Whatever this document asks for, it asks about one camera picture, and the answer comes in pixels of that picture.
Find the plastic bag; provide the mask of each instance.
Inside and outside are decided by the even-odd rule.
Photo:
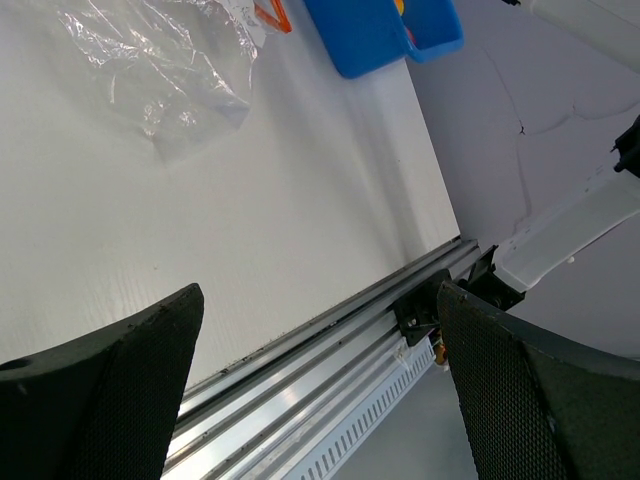
[[[12,0],[11,6],[67,57],[53,60],[62,84],[80,79],[87,97],[140,128],[163,157],[238,128],[249,111],[251,68],[265,39],[253,0]]]

